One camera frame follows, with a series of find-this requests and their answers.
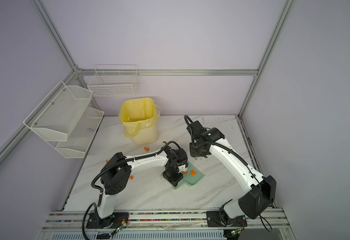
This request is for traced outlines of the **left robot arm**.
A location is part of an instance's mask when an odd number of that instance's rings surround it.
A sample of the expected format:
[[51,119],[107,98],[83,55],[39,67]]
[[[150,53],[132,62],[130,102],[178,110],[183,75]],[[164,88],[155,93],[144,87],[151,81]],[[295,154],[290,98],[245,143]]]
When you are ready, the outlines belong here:
[[81,228],[117,229],[125,226],[129,213],[115,213],[114,207],[117,195],[126,188],[133,174],[163,167],[163,178],[177,187],[188,165],[188,154],[174,141],[148,154],[128,157],[122,152],[116,153],[91,181],[90,186],[99,191],[99,199],[86,210]]

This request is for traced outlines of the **green dustpan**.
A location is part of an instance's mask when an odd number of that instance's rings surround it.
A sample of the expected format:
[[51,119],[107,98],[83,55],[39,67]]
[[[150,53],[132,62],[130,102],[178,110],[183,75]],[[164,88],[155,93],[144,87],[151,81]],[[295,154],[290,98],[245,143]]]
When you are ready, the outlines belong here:
[[188,185],[190,187],[196,185],[204,176],[205,174],[203,174],[198,168],[196,168],[193,164],[191,163],[188,163],[188,168],[187,168],[187,171],[190,171],[192,169],[195,169],[197,174],[192,176],[190,174],[183,174],[183,178],[178,182],[178,185],[176,187],[174,187],[175,189],[178,189],[181,185],[185,184],[185,185]]

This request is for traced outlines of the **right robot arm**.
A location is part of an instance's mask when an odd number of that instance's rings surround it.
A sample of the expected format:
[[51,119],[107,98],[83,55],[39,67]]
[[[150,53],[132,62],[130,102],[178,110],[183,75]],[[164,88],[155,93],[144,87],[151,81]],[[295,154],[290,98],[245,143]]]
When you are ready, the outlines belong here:
[[194,122],[187,115],[184,119],[191,136],[191,156],[216,157],[242,188],[240,190],[242,195],[237,200],[229,200],[220,207],[221,224],[225,227],[231,226],[238,217],[248,217],[253,220],[260,217],[263,221],[262,212],[275,201],[276,180],[272,176],[265,177],[250,166],[217,128],[205,128],[199,121]]

